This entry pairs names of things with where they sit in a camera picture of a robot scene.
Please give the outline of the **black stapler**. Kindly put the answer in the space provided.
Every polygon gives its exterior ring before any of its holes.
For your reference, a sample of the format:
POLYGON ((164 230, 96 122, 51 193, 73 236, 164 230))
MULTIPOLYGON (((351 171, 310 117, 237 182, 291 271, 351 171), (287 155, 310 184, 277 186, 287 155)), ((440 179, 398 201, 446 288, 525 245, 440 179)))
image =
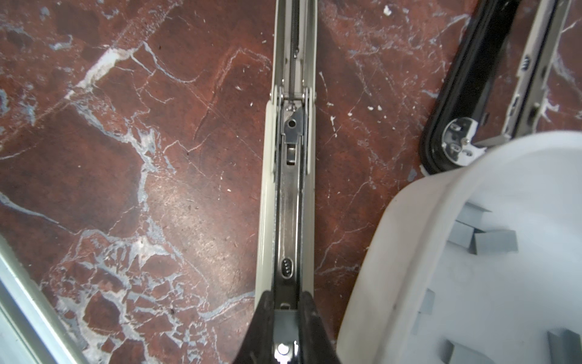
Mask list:
POLYGON ((496 136, 473 141, 489 118, 486 107, 519 5, 518 1, 477 4, 423 130, 419 153, 428 174, 466 167, 494 147, 536 133, 569 1, 539 3, 503 127, 496 136))

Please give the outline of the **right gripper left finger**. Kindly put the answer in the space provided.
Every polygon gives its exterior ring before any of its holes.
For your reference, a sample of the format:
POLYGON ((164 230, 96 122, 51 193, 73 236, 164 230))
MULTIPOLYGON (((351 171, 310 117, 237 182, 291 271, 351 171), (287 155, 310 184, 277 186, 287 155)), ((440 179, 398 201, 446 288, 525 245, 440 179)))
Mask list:
POLYGON ((271 291, 262 293, 233 363, 275 363, 274 297, 271 291))

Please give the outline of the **beige stapler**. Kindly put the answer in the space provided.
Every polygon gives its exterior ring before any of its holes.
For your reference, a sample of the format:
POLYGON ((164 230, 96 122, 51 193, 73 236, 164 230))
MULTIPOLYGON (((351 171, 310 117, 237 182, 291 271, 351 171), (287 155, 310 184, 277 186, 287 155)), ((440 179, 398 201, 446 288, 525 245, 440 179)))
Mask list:
POLYGON ((306 212, 315 172, 315 1, 278 1, 270 99, 265 110, 256 297, 268 294, 264 363, 301 363, 299 300, 312 280, 306 212))

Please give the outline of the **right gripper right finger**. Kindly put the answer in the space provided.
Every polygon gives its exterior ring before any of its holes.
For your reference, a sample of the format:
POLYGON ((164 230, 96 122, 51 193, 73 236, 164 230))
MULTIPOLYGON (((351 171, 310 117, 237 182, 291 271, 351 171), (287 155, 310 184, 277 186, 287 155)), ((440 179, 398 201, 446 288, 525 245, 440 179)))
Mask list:
POLYGON ((340 364, 321 315, 308 291, 299 296, 299 352, 306 364, 340 364))

